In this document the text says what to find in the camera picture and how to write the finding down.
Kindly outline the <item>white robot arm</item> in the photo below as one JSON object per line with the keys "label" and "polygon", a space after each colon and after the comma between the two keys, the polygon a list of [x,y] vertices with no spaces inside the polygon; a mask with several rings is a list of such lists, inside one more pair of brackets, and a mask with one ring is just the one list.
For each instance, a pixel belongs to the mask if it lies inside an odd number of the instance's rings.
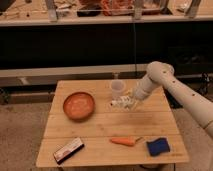
{"label": "white robot arm", "polygon": [[213,139],[213,102],[177,80],[170,64],[158,61],[148,64],[145,76],[132,89],[130,98],[145,100],[158,86],[165,88]]}

